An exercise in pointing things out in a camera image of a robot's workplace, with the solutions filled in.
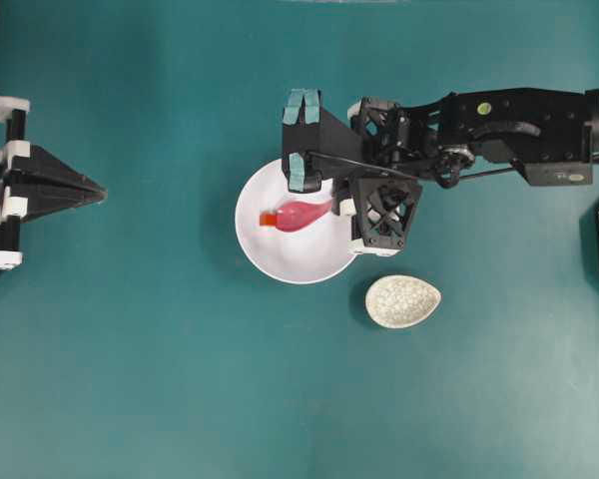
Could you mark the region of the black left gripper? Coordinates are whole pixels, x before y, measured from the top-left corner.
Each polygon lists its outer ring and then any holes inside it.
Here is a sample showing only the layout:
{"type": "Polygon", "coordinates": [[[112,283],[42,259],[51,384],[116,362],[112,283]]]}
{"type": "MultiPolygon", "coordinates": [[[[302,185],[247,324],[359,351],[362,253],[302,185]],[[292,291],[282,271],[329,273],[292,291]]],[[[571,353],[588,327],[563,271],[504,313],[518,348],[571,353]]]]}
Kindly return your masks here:
{"type": "Polygon", "coordinates": [[[0,270],[22,263],[22,223],[106,198],[95,181],[25,140],[29,111],[29,101],[0,96],[0,270]],[[13,172],[34,185],[11,186],[13,172]]]}

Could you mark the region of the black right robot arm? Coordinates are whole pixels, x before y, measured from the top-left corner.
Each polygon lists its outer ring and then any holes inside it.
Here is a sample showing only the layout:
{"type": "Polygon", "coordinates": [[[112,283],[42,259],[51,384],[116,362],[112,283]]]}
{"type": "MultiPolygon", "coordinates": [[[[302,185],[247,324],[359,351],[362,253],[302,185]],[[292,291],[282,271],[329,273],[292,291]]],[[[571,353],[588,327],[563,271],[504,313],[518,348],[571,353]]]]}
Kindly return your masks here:
{"type": "Polygon", "coordinates": [[[449,94],[417,107],[365,97],[345,121],[317,90],[295,90],[283,112],[282,170],[295,194],[331,182],[356,254],[404,249],[422,186],[470,180],[478,159],[533,187],[588,185],[599,165],[599,89],[515,88],[449,94]]]}

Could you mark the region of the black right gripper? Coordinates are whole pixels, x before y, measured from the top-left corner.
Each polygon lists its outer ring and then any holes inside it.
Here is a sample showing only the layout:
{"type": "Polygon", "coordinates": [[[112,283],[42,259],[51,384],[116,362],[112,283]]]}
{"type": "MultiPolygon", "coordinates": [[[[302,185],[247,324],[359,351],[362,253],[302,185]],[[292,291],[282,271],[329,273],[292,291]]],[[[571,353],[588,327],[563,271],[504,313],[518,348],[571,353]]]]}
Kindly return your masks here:
{"type": "Polygon", "coordinates": [[[432,179],[438,107],[364,97],[348,108],[349,127],[322,106],[319,90],[292,89],[283,111],[288,190],[316,193],[337,178],[333,211],[350,218],[350,251],[397,254],[406,246],[422,183],[432,179]]]}

